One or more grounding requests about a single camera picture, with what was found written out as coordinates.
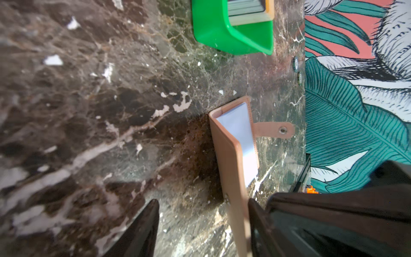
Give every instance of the green plastic tray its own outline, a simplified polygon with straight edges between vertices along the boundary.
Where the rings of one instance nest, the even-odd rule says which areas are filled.
[[[227,0],[192,0],[194,37],[200,43],[234,55],[274,48],[272,21],[231,26]]]

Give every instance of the marble surface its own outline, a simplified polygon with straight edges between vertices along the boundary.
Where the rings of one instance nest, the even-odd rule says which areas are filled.
[[[303,0],[276,0],[272,56],[198,43],[189,0],[0,2],[0,252],[98,256],[151,199],[155,256],[235,256],[207,113],[243,95],[265,206],[305,160]]]

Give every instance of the painted leaf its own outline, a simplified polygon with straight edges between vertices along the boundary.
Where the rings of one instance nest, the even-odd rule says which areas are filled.
[[[354,85],[376,86],[376,83],[378,83],[377,87],[379,88],[411,89],[411,81],[398,80],[391,74],[392,69],[377,58],[357,59],[343,56],[319,56],[317,60],[327,69],[348,79]]]
[[[334,10],[349,14],[362,14],[370,17],[383,18],[386,8],[367,2],[344,0],[336,5]]]
[[[340,27],[352,32],[354,35],[365,41],[369,46],[371,45],[367,34],[357,24],[355,24],[350,19],[342,16],[341,14],[332,11],[326,11],[324,13],[316,15],[316,17],[333,26]]]
[[[307,152],[312,166],[330,166],[353,154],[368,151],[351,169],[327,183],[328,192],[363,187],[383,161],[411,164],[408,131],[386,110],[363,104],[358,90],[316,58],[306,61]]]
[[[411,92],[408,89],[380,88],[379,81],[371,86],[356,86],[361,93],[363,102],[381,107],[397,115],[405,122],[411,122]]]
[[[334,54],[326,46],[324,46],[320,42],[318,42],[318,41],[316,41],[312,38],[309,38],[309,37],[305,37],[305,47],[307,47],[308,49],[311,49],[313,51],[316,51],[317,53],[322,54],[322,55],[333,55]]]
[[[347,171],[349,171],[354,165],[354,163],[358,161],[366,153],[367,151],[354,154],[352,156],[345,158],[344,160],[341,160],[337,163],[325,167],[312,166],[311,178],[324,182],[332,181],[341,176],[342,174],[346,173]]]
[[[305,57],[306,58],[315,57],[315,54],[305,51]]]
[[[409,140],[409,143],[411,144],[411,123],[407,122],[405,123],[405,125],[407,126],[407,129],[408,129],[408,140]]]
[[[393,1],[375,34],[373,52],[396,80],[411,81],[411,1]]]
[[[304,1],[304,14],[305,15],[317,15],[325,12],[343,0],[305,0]]]
[[[305,33],[321,40],[345,46],[356,53],[360,53],[357,46],[348,36],[338,31],[331,30],[323,26],[318,26],[308,20],[305,20]]]
[[[312,178],[311,185],[315,188],[317,192],[320,192],[322,194],[329,193],[328,190],[326,189],[326,186],[328,186],[327,182],[319,181],[318,179]]]

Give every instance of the wall mural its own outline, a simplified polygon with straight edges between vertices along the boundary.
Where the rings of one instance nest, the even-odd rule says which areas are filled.
[[[307,153],[322,193],[411,164],[411,1],[305,0]]]

